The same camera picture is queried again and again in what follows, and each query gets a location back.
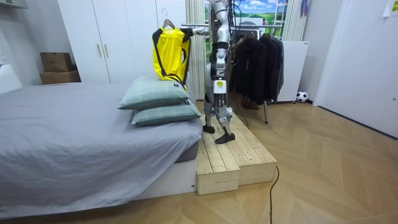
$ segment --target mattress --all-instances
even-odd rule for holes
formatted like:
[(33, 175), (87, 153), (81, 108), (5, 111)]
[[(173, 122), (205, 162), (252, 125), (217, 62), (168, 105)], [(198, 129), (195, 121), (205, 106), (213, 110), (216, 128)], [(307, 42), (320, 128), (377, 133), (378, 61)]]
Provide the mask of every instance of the mattress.
[(193, 146), (189, 147), (181, 156), (177, 159), (175, 163), (187, 162), (197, 158), (199, 150), (199, 142), (196, 142)]
[(129, 85), (28, 86), (0, 95), (0, 218), (134, 200), (193, 159), (201, 122), (135, 127), (118, 110)]

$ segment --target bed frame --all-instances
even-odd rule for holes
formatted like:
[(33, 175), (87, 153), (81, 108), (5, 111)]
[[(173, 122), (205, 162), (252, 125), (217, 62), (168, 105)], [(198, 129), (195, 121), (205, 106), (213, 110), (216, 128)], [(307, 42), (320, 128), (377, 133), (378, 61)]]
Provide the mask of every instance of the bed frame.
[(173, 164), (136, 200), (196, 191), (197, 160)]

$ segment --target pillow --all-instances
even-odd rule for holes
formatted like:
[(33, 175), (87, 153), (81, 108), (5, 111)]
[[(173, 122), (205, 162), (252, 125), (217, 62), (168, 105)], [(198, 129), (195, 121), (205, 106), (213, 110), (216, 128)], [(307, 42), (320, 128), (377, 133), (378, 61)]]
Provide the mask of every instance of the pillow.
[(175, 121), (188, 121), (200, 116), (201, 113), (195, 104), (191, 100), (187, 100), (179, 105), (161, 106), (138, 111), (132, 117), (131, 124), (138, 126), (157, 125)]
[(133, 81), (120, 101), (121, 110), (143, 110), (177, 105), (189, 99), (184, 87), (176, 81), (141, 77)]

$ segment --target black clothing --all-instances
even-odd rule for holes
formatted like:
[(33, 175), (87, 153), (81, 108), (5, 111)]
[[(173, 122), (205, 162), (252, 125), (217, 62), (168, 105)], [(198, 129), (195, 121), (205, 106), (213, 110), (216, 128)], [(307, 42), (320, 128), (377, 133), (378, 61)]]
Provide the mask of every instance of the black clothing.
[(265, 52), (265, 46), (253, 38), (247, 38), (239, 44), (229, 84), (230, 90), (234, 88), (240, 95), (260, 105), (264, 103)]
[(259, 40), (247, 38), (238, 45), (229, 90), (236, 90), (258, 105), (277, 101), (284, 82), (283, 43), (264, 34)]

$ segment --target wooden platform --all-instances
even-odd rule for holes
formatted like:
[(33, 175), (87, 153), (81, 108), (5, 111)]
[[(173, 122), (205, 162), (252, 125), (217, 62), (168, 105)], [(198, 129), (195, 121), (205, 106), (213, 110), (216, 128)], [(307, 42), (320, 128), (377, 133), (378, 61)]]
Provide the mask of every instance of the wooden platform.
[(223, 135), (216, 118), (216, 133), (203, 133), (197, 157), (197, 194), (210, 194), (238, 189), (239, 185), (272, 181), (276, 160), (236, 115), (231, 131), (236, 139), (217, 145)]

